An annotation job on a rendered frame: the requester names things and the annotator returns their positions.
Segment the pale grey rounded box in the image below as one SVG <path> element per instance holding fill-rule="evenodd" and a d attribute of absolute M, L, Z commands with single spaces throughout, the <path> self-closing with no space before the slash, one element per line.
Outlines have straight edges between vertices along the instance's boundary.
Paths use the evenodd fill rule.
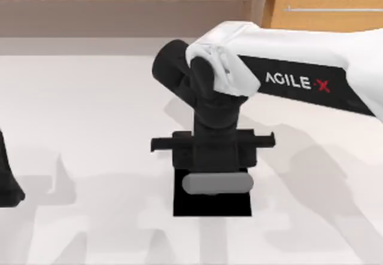
<path fill-rule="evenodd" d="M 182 182 L 188 194 L 242 194 L 248 193 L 254 180 L 248 173 L 190 173 Z"/>

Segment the flat black square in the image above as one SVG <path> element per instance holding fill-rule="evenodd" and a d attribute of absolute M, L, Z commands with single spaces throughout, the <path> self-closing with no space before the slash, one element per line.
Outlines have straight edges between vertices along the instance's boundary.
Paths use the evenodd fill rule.
<path fill-rule="evenodd" d="M 249 193 L 191 195 L 182 188 L 187 170 L 174 170 L 173 216 L 175 217 L 250 217 Z"/>

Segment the open wooden shelf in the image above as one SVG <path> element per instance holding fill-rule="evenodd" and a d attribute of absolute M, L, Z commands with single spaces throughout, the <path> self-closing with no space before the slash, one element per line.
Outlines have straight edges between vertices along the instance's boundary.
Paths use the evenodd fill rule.
<path fill-rule="evenodd" d="M 261 23 L 266 0 L 0 0 L 0 37 L 198 36 L 225 20 Z"/>

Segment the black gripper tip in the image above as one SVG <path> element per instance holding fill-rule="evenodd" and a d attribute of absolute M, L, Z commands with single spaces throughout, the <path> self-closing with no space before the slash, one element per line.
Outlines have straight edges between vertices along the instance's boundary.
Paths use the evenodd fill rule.
<path fill-rule="evenodd" d="M 25 192 L 13 175 L 4 136 L 0 130 L 0 208 L 14 208 L 24 199 Z"/>

